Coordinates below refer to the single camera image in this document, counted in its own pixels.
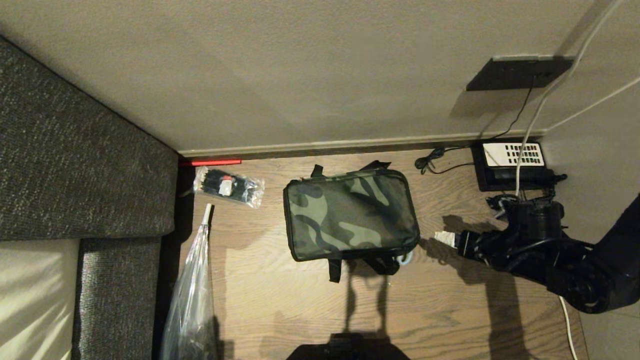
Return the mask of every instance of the plastic bag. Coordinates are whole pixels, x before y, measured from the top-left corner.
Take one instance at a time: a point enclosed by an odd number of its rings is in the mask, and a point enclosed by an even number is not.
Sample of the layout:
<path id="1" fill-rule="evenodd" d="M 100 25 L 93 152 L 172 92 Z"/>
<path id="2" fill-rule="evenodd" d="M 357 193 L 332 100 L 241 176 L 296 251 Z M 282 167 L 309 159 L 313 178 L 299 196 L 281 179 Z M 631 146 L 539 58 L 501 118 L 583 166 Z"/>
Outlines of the plastic bag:
<path id="1" fill-rule="evenodd" d="M 209 276 L 209 213 L 193 240 L 182 273 L 175 284 L 164 326 L 161 360 L 216 360 L 213 290 Z"/>
<path id="2" fill-rule="evenodd" d="M 213 167 L 198 167 L 193 191 L 242 202 L 257 209 L 264 195 L 264 180 L 229 174 Z"/>

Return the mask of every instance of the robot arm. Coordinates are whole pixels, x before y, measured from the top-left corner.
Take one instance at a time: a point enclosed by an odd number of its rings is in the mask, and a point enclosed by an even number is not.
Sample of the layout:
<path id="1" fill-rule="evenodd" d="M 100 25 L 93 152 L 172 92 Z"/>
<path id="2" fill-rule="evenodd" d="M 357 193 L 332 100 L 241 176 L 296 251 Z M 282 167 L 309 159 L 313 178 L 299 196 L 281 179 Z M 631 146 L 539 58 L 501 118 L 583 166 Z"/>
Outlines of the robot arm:
<path id="1" fill-rule="evenodd" d="M 449 245 L 465 258 L 545 285 L 585 313 L 640 299 L 640 196 L 595 245 L 564 233 L 564 208 L 551 199 L 508 202 L 504 208 L 507 229 L 463 231 Z"/>

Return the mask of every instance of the camouflage pouch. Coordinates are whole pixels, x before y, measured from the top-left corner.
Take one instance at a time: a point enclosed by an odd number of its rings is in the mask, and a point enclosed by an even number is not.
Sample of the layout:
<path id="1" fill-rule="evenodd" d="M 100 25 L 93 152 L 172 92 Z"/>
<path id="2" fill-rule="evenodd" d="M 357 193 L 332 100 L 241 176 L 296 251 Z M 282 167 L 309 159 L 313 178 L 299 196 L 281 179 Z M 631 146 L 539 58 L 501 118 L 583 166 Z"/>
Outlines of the camouflage pouch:
<path id="1" fill-rule="evenodd" d="M 413 250 L 420 229 L 401 172 L 374 161 L 337 176 L 292 180 L 284 189 L 291 255 L 296 261 L 328 259 L 330 280 L 340 281 L 343 259 L 364 259 L 379 274 L 393 275 L 396 256 Z"/>

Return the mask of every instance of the gray fabric upholstery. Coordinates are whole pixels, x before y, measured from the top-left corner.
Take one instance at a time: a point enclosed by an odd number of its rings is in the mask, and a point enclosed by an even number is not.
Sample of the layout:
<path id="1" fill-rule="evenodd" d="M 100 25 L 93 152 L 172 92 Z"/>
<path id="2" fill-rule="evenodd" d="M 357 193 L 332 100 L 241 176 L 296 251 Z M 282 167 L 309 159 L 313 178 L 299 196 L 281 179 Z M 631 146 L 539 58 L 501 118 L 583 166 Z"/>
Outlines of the gray fabric upholstery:
<path id="1" fill-rule="evenodd" d="M 82 240 L 72 359 L 150 359 L 160 238 Z"/>
<path id="2" fill-rule="evenodd" d="M 0 240 L 159 236 L 177 155 L 0 38 Z"/>

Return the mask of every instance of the wooden floor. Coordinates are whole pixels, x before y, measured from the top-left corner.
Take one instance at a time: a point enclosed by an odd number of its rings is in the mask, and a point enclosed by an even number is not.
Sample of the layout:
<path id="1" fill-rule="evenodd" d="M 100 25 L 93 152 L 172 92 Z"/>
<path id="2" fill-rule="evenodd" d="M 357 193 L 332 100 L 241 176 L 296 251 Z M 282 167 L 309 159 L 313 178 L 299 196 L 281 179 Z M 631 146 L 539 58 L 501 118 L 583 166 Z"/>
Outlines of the wooden floor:
<path id="1" fill-rule="evenodd" d="M 259 209 L 197 195 L 194 233 L 182 246 L 184 261 L 205 204 L 215 204 L 210 262 L 225 359 L 287 359 L 299 345 L 326 343 L 343 331 L 388 336 L 411 359 L 571 359 L 557 296 L 429 240 L 443 229 L 484 231 L 505 224 L 492 218 L 484 201 L 489 193 L 477 189 L 473 167 L 422 176 L 413 162 L 426 153 L 251 160 L 221 167 L 266 180 Z M 466 149 L 451 151 L 436 166 L 470 159 Z M 307 177 L 316 163 L 332 175 L 372 160 L 391 161 L 391 168 L 407 176 L 423 241 L 413 261 L 392 277 L 373 276 L 363 264 L 349 273 L 343 263 L 342 281 L 334 284 L 326 261 L 292 259 L 282 189 L 291 179 Z M 587 359 L 573 308 L 570 318 L 578 358 Z"/>

